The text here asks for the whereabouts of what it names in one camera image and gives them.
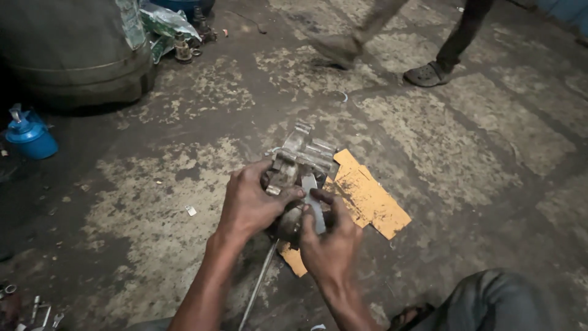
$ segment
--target leg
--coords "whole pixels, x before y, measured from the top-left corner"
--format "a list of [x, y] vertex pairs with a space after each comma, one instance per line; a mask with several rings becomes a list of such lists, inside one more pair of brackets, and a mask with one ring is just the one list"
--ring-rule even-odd
[[493, 3], [494, 0], [467, 0], [462, 18], [439, 50], [437, 60], [408, 70], [405, 79], [421, 87], [446, 84], [453, 67], [459, 63], [460, 55], [472, 43]]
[[356, 27], [351, 34], [317, 37], [311, 39], [310, 44], [343, 68], [352, 68], [355, 58], [363, 51], [363, 45], [380, 32], [407, 2], [408, 0], [376, 0], [363, 24]]
[[166, 319], [156, 319], [147, 322], [140, 322], [137, 324], [133, 324], [130, 327], [127, 327], [125, 331], [165, 331], [168, 329], [168, 326], [171, 321], [172, 318], [168, 317]]
[[490, 269], [464, 278], [447, 300], [411, 331], [552, 331], [539, 289], [516, 273]]

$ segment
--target cardboard piece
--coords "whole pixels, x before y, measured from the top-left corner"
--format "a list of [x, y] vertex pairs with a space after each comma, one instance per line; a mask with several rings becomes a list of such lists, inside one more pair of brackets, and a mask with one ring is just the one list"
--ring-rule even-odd
[[[335, 154], [334, 159], [340, 164], [339, 171], [334, 181], [327, 179], [324, 189], [343, 197], [357, 225], [365, 227], [371, 223], [390, 240], [410, 223], [410, 216], [347, 149]], [[299, 250], [290, 249], [288, 244], [280, 254], [298, 277], [306, 273]]]

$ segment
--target trousers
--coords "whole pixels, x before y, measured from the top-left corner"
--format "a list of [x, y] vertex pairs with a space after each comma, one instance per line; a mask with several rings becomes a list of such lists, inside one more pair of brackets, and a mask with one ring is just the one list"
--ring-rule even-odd
[[[370, 41], [400, 11], [409, 0], [376, 0], [363, 24], [356, 28], [355, 37], [360, 44]], [[463, 14], [449, 38], [437, 54], [437, 63], [445, 71], [451, 71], [459, 57], [472, 43], [490, 11], [494, 0], [466, 0]]]
[[[132, 325], [126, 331], [165, 331], [172, 318]], [[410, 331], [553, 331], [541, 291], [523, 276], [489, 269], [462, 279], [452, 294]]]

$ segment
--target dirty floor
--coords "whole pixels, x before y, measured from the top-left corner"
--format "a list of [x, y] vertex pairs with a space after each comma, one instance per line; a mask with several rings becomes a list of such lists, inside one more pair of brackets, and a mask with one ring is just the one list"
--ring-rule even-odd
[[[0, 276], [26, 309], [41, 295], [78, 330], [172, 316], [229, 172], [301, 119], [350, 149], [412, 218], [391, 241], [365, 229], [358, 273], [380, 323], [502, 266], [548, 291], [560, 329], [588, 330], [588, 50], [498, 1], [450, 84], [411, 87], [401, 73], [434, 59], [461, 6], [411, 0], [354, 70], [321, 66], [307, 35], [345, 32], [369, 5], [219, 1], [213, 26], [229, 38], [190, 65], [165, 58], [138, 103], [50, 117], [60, 152], [0, 187], [1, 239], [17, 252]], [[223, 329], [236, 328], [268, 245], [258, 236], [239, 259]], [[312, 279], [275, 257], [250, 329], [322, 323], [336, 328]]]

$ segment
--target hand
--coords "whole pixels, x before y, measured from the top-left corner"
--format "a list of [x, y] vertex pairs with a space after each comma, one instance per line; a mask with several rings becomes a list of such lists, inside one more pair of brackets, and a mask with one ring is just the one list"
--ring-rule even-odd
[[306, 193], [299, 186], [284, 189], [277, 197], [267, 195], [260, 180], [271, 165], [271, 160], [259, 161], [230, 175], [217, 232], [249, 240], [269, 227], [287, 204], [304, 198]]
[[353, 222], [341, 197], [317, 189], [310, 190], [310, 194], [331, 206], [335, 223], [330, 232], [319, 237], [315, 232], [312, 207], [304, 206], [300, 237], [302, 262], [323, 290], [325, 286], [350, 286], [354, 278], [356, 252], [362, 241], [362, 228]]

